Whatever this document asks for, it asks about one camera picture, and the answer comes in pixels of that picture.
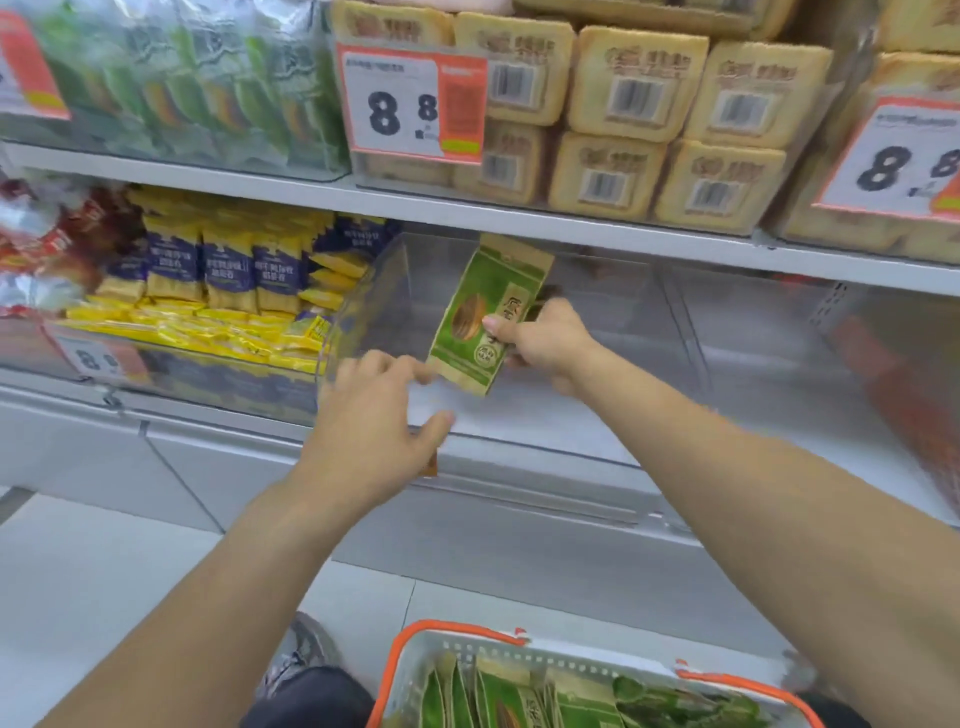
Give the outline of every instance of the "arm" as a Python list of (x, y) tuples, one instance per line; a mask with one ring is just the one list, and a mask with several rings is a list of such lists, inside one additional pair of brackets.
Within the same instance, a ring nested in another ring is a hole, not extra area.
[(413, 378), (430, 375), (410, 357), (342, 362), (300, 462), (39, 728), (236, 726), (330, 552), (417, 476), (450, 430), (444, 412), (410, 434)]
[(733, 584), (874, 728), (960, 715), (960, 537), (597, 344), (563, 300), (485, 320), (613, 430)]

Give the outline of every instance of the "floor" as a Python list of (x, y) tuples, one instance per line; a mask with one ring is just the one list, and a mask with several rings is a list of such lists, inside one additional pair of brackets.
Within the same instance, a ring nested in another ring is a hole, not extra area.
[[(4, 489), (0, 488), (0, 497)], [(218, 536), (58, 498), (0, 513), (0, 724), (33, 726), (217, 543)], [(712, 645), (328, 562), (301, 608), (372, 691), (417, 619), (465, 621), (778, 683), (784, 664)]]

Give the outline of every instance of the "orange handle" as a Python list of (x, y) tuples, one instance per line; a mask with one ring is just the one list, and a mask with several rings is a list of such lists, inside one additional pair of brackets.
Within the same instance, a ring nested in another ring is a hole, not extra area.
[(676, 672), (677, 677), (682, 677), (684, 680), (697, 680), (702, 683), (726, 685), (731, 688), (758, 692), (767, 697), (775, 697), (777, 700), (782, 700), (784, 703), (792, 705), (803, 713), (806, 722), (810, 724), (811, 728), (824, 728), (823, 721), (813, 712), (813, 709), (792, 692), (782, 691), (780, 688), (774, 688), (772, 685), (766, 685), (765, 683), (758, 683), (756, 680), (748, 680), (745, 677), (736, 677), (735, 675), (724, 675), (719, 672), (691, 672), (688, 669), (678, 669)]
[(415, 621), (413, 624), (404, 627), (403, 631), (396, 636), (394, 643), (390, 646), (390, 654), (387, 656), (387, 666), (383, 668), (383, 679), (380, 681), (380, 692), (376, 697), (376, 702), (373, 704), (373, 712), (370, 713), (370, 717), (367, 719), (367, 728), (378, 728), (380, 721), (383, 719), (383, 711), (387, 707), (390, 689), (394, 684), (396, 664), (400, 661), (400, 653), (403, 651), (403, 647), (406, 646), (406, 644), (410, 642), (410, 638), (418, 632), (423, 632), (428, 629), (437, 632), (459, 632), (463, 635), (486, 637), (489, 640), (497, 640), (506, 644), (513, 644), (517, 647), (521, 647), (529, 642), (529, 640), (510, 637), (502, 632), (494, 632), (492, 629), (478, 627), (475, 624), (462, 624), (457, 621), (439, 621), (438, 619), (421, 619), (420, 621)]

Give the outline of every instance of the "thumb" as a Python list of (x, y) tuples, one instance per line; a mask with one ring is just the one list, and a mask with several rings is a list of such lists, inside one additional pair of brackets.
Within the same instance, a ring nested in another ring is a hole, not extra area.
[(420, 432), (414, 436), (414, 450), (417, 453), (417, 457), (422, 460), (429, 460), (437, 448), (444, 443), (455, 421), (456, 417), (454, 414), (445, 410), (443, 412), (437, 412), (433, 417), (423, 423)]
[(507, 321), (502, 316), (484, 316), (483, 328), (497, 341), (515, 344), (520, 335), (520, 326), (516, 321)]

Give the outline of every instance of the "person's left hand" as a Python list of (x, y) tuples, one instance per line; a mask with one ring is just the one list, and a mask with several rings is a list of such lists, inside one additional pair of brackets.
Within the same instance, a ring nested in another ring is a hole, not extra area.
[(335, 382), (321, 390), (313, 432), (285, 478), (297, 506), (343, 509), (358, 520), (413, 480), (454, 421), (445, 411), (416, 434), (407, 427), (407, 384), (433, 378), (412, 356), (370, 351), (359, 360), (342, 360)]

